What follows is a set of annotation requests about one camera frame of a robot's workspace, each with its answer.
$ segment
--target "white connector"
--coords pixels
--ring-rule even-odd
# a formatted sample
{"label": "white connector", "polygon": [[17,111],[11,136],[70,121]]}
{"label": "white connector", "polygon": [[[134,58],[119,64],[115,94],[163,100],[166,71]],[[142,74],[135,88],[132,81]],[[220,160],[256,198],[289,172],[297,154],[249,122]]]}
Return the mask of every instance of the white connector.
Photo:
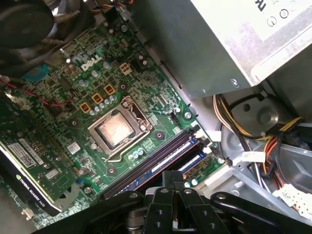
{"label": "white connector", "polygon": [[28,207],[26,209],[24,209],[22,212],[21,212],[22,215],[26,215],[26,220],[30,220],[32,219],[32,217],[35,215],[34,212],[29,209]]}

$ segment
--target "dell logo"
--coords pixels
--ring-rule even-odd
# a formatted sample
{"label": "dell logo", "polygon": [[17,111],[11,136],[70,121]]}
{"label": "dell logo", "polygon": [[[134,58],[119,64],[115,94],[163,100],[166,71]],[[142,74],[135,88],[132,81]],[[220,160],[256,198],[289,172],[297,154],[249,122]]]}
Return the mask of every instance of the dell logo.
{"label": "dell logo", "polygon": [[81,68],[83,71],[87,71],[89,67],[92,67],[94,64],[98,63],[101,60],[102,60],[101,57],[99,57],[98,55],[95,55],[94,58],[91,58],[91,60],[87,61],[87,63],[82,65]]}
{"label": "dell logo", "polygon": [[258,5],[258,9],[262,12],[264,8],[266,7],[266,3],[264,3],[264,0],[256,0],[255,4]]}

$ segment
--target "black ram slot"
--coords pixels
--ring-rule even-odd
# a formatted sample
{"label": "black ram slot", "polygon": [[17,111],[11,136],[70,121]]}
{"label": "black ram slot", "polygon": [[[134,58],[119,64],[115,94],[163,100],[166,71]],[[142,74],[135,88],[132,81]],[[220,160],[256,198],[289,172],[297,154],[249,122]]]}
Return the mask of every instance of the black ram slot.
{"label": "black ram slot", "polygon": [[107,190],[102,194],[103,199],[110,198],[121,191],[125,186],[134,181],[142,172],[147,171],[150,167],[153,167],[160,161],[162,161],[169,154],[174,152],[181,145],[186,143],[195,132],[199,130],[199,126],[191,128],[190,130],[184,130],[179,133],[171,141],[167,142],[164,146],[156,150],[152,155],[145,159],[141,164],[135,167],[133,170],[126,173],[120,180],[113,183]]}

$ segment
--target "blue ram slot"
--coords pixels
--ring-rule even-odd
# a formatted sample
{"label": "blue ram slot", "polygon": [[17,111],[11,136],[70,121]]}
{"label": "blue ram slot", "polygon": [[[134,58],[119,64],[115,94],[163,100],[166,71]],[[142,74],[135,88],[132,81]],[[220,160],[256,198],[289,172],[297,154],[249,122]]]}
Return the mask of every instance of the blue ram slot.
{"label": "blue ram slot", "polygon": [[190,160],[188,163],[186,163],[184,166],[182,166],[178,171],[182,172],[183,174],[192,169],[194,166],[199,164],[203,159],[207,157],[207,154],[204,152],[198,154],[195,156],[192,160]]}
{"label": "blue ram slot", "polygon": [[173,161],[180,158],[185,152],[187,152],[194,145],[198,144],[198,140],[196,138],[192,138],[189,142],[185,143],[179,149],[177,149],[174,153],[163,159],[159,162],[155,167],[149,169],[144,174],[142,174],[139,178],[135,179],[132,183],[130,183],[127,187],[122,189],[120,192],[125,191],[133,191],[139,188],[141,185],[146,183],[150,178],[157,175],[163,168],[166,168]]}

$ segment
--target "cpu socket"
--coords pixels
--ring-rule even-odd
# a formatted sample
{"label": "cpu socket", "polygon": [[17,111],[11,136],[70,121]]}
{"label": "cpu socket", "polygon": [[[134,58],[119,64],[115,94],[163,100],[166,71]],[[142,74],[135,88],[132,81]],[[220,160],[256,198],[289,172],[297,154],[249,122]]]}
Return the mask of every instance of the cpu socket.
{"label": "cpu socket", "polygon": [[[152,128],[132,98],[126,96],[120,105],[98,119],[88,130],[94,142],[108,155],[104,160],[118,162],[123,153],[145,138]],[[111,160],[117,153],[119,159]]]}

